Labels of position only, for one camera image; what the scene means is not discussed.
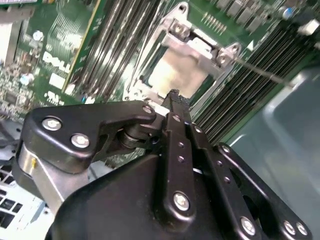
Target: capacitor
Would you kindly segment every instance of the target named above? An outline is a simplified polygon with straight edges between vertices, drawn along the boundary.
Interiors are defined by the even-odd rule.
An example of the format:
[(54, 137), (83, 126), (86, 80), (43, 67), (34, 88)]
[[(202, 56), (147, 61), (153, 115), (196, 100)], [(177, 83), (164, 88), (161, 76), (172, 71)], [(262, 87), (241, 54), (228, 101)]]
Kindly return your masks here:
[(19, 81), (22, 85), (28, 86), (33, 80), (35, 80), (35, 77), (31, 73), (23, 74)]
[(293, 13), (294, 11), (291, 7), (282, 6), (279, 8), (279, 16), (284, 20), (291, 18)]
[(40, 41), (43, 39), (43, 37), (44, 37), (44, 34), (42, 33), (42, 31), (39, 31), (39, 30), (35, 31), (32, 35), (32, 38), (35, 41)]

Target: black ram slot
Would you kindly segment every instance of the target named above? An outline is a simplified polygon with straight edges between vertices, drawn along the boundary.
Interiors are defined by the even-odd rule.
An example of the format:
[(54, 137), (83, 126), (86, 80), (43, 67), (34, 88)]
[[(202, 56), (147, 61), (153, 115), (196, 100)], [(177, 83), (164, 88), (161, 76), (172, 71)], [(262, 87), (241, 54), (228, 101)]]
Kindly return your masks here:
[[(306, 38), (287, 29), (278, 26), (248, 62), (284, 78), (312, 49)], [(276, 85), (242, 67), (195, 122), (215, 144), (250, 111), (260, 108)]]

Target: gray metal panel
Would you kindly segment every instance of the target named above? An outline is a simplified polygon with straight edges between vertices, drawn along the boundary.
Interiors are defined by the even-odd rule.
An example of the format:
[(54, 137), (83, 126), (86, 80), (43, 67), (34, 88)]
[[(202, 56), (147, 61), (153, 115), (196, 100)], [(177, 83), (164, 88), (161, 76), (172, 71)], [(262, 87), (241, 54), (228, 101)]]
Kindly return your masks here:
[(293, 81), (228, 143), (320, 239), (320, 69)]

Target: motherboard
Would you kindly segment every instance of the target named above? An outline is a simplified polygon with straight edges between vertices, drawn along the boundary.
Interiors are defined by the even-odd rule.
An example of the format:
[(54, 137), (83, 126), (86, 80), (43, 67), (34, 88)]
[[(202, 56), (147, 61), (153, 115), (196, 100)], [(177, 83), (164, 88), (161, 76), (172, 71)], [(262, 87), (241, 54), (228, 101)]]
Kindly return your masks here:
[[(0, 114), (18, 122), (38, 107), (160, 105), (178, 89), (214, 144), (285, 85), (257, 69), (289, 82), (319, 58), (318, 1), (34, 3), (17, 8), (17, 20), (0, 17)], [(0, 1), (6, 14), (13, 7)]]

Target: screw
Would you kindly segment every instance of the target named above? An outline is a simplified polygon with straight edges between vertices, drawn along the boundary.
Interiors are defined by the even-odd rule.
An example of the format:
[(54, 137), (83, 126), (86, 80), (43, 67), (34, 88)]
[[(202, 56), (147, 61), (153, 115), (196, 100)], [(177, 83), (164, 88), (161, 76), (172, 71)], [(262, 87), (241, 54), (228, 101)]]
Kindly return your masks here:
[(150, 108), (149, 106), (143, 106), (142, 109), (143, 109), (143, 111), (145, 111), (147, 114), (152, 113), (152, 110), (151, 110), (151, 108)]
[(300, 222), (297, 222), (296, 223), (296, 227), (298, 228), (299, 232), (305, 236), (308, 235), (308, 232), (307, 230), (305, 229), (305, 227), (300, 223)]
[(176, 120), (177, 122), (180, 122), (180, 117), (178, 115), (173, 115), (172, 116), (174, 120)]
[(247, 234), (253, 236), (256, 234), (256, 229), (254, 227), (254, 225), (252, 224), (252, 222), (246, 218), (246, 217), (241, 217), (240, 219), (241, 221), (241, 225), (243, 227), (243, 229), (246, 231)]
[(173, 196), (173, 201), (176, 207), (181, 211), (187, 211), (189, 209), (189, 200), (184, 194), (179, 192), (175, 193)]
[(42, 121), (42, 126), (47, 130), (57, 131), (62, 125), (57, 119), (49, 117)]
[(90, 144), (89, 138), (82, 133), (77, 133), (73, 135), (71, 137), (71, 142), (73, 145), (81, 149), (88, 147)]
[(224, 58), (224, 57), (222, 57), (221, 59), (220, 59), (220, 63), (221, 64), (224, 64), (226, 62), (226, 59)]
[(296, 231), (294, 229), (294, 227), (290, 224), (290, 222), (288, 221), (284, 221), (283, 222), (285, 229), (291, 234), (291, 235), (295, 235)]
[(238, 46), (237, 46), (237, 45), (234, 45), (234, 46), (232, 47), (232, 52), (233, 52), (234, 54), (236, 54), (236, 53), (238, 52)]
[(183, 30), (183, 27), (178, 23), (176, 23), (173, 28), (177, 34), (179, 34)]
[(230, 180), (230, 178), (228, 178), (228, 177), (224, 177), (224, 181), (227, 183), (227, 184), (230, 184), (231, 183), (231, 180)]
[(194, 129), (195, 129), (198, 133), (202, 133), (202, 130), (200, 129), (200, 127), (194, 126)]
[(225, 151), (226, 153), (230, 153), (230, 149), (224, 145), (222, 145), (222, 149), (223, 151)]
[(184, 163), (185, 158), (183, 156), (178, 156), (178, 161), (179, 161), (179, 163)]

